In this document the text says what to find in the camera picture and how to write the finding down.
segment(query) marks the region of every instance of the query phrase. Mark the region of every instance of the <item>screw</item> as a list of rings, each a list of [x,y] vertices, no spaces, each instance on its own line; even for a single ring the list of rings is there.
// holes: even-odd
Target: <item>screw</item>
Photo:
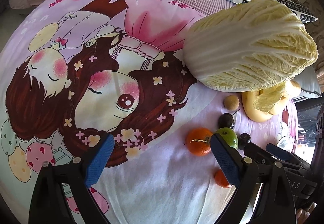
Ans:
[[[250,157],[245,157],[244,162],[246,162],[247,164],[250,164],[250,163],[252,163],[252,159]]]
[[[281,168],[281,167],[282,167],[282,163],[280,163],[280,162],[278,162],[278,161],[277,161],[277,162],[275,162],[275,163],[274,163],[274,165],[275,165],[276,167],[279,167],[279,168]]]
[[[42,164],[42,166],[43,166],[43,167],[48,167],[49,163],[50,163],[50,162],[48,162],[48,161],[44,161],[43,164]]]
[[[72,161],[73,161],[74,164],[78,164],[78,163],[81,162],[81,158],[75,157]]]

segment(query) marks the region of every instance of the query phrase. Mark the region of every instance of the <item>fruit stem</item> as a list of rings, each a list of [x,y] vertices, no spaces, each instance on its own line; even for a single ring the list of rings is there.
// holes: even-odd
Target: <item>fruit stem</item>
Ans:
[[[206,137],[205,140],[201,140],[201,139],[193,139],[190,142],[201,142],[201,143],[205,143],[205,144],[209,144],[209,137]]]
[[[233,116],[234,114],[236,114],[239,110],[240,110],[240,109],[238,109],[237,111],[235,111],[235,113],[233,113],[232,116]]]

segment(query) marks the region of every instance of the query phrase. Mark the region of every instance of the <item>pink dress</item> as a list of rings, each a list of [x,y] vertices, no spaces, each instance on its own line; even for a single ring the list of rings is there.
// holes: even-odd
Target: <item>pink dress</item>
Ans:
[[[190,26],[204,17],[203,14],[177,0],[125,0],[128,5],[125,15],[126,36],[112,52],[112,57],[128,58],[130,51],[141,59],[127,60],[125,72],[131,69],[151,69],[153,61],[159,59],[161,52],[176,51],[183,48],[185,34]]]

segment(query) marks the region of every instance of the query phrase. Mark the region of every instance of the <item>green apple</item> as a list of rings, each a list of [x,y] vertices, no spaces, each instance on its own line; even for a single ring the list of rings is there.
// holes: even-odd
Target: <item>green apple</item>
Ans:
[[[234,147],[235,149],[238,149],[239,146],[238,137],[236,136],[236,133],[231,128],[228,127],[219,128],[215,133],[219,133],[230,147]]]

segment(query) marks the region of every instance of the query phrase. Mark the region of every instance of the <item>pink cheek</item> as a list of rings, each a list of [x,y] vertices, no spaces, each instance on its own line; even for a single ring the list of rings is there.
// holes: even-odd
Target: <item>pink cheek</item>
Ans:
[[[91,86],[91,88],[94,90],[100,89],[107,85],[111,81],[111,79],[111,72],[100,71],[92,75],[89,86]]]
[[[139,100],[140,92],[138,90],[137,82],[125,82],[120,88],[122,94],[128,93],[134,97],[135,101]]]
[[[67,66],[64,59],[58,59],[53,64],[54,75],[59,78],[66,77]]]
[[[35,64],[39,62],[45,55],[45,52],[43,50],[40,50],[39,52],[36,52],[31,58],[30,63]]]

